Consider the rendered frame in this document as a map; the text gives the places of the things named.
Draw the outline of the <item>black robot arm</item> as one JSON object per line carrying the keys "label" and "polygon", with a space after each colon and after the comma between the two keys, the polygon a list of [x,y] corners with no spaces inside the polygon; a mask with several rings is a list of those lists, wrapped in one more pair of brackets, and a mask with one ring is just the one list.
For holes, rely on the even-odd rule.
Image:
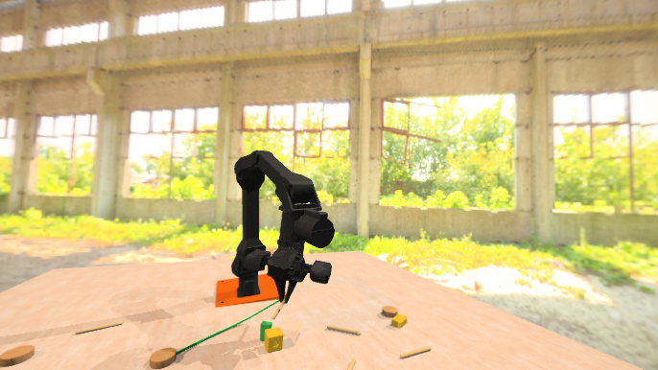
{"label": "black robot arm", "polygon": [[[245,257],[256,249],[266,250],[259,239],[259,189],[265,175],[276,186],[275,193],[282,205],[280,234],[299,238],[317,248],[326,247],[334,238],[335,229],[328,213],[320,212],[321,202],[313,181],[298,173],[291,172],[273,153],[267,150],[254,150],[241,157],[234,165],[236,181],[242,188],[242,240],[236,248],[236,256],[231,264],[231,273],[238,277],[237,298],[260,295],[258,271],[244,268]],[[310,203],[309,203],[310,202]],[[301,204],[307,203],[307,204]],[[280,241],[277,250],[268,259],[268,276],[282,281],[292,276],[301,276],[305,268],[302,247],[295,244],[288,247]]]}

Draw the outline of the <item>yellow square block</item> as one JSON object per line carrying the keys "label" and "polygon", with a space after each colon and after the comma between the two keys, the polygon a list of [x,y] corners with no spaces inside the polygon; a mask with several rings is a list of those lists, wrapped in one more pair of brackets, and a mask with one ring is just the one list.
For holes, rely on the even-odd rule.
{"label": "yellow square block", "polygon": [[280,327],[265,330],[264,345],[267,353],[283,349],[283,333]]}

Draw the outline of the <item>small yellow block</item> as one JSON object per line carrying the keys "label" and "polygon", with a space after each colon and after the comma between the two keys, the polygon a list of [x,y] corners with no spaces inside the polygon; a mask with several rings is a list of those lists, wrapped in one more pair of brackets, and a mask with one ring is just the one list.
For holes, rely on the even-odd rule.
{"label": "small yellow block", "polygon": [[396,315],[396,316],[391,320],[391,324],[392,324],[393,326],[396,326],[396,327],[399,327],[399,328],[402,328],[407,322],[408,322],[408,317],[405,316],[405,315],[404,315],[404,316],[403,316],[403,315],[400,315],[400,314]]}

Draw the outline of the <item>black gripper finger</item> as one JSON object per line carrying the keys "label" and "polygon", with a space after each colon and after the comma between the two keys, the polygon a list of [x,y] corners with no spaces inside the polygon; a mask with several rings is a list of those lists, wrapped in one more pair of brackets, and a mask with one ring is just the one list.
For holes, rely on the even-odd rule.
{"label": "black gripper finger", "polygon": [[290,299],[290,297],[291,297],[291,295],[294,291],[294,288],[295,288],[296,284],[297,283],[302,283],[307,274],[308,273],[306,273],[303,278],[297,278],[297,277],[292,276],[291,280],[289,280],[289,285],[288,285],[286,298],[285,298],[285,304],[287,304],[289,302],[289,299]]}
{"label": "black gripper finger", "polygon": [[272,279],[273,279],[273,281],[276,285],[276,288],[277,288],[279,301],[280,301],[280,303],[282,303],[282,301],[284,300],[284,296],[285,296],[286,281],[282,281],[282,280],[274,278],[274,277],[272,277]]}

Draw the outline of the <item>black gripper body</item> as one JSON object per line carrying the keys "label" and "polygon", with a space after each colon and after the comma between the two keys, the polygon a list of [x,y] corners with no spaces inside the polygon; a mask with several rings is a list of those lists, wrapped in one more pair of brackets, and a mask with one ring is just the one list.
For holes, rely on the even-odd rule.
{"label": "black gripper body", "polygon": [[[277,240],[278,246],[280,241],[287,242],[286,245],[292,248],[294,248],[295,244],[300,244],[302,247],[302,253],[304,252],[305,242],[299,238],[287,237],[279,234],[279,239]],[[270,258],[270,256],[271,256],[270,251],[256,249],[245,257],[244,268],[257,270],[259,267],[261,267],[261,265],[267,266],[268,259]],[[330,263],[315,260],[315,262],[312,265],[305,264],[305,268],[301,276],[295,275],[295,277],[303,278],[306,273],[309,273],[310,274],[309,278],[312,280],[312,282],[325,285],[328,284],[328,281],[331,276],[331,271],[332,271],[332,265]]]}

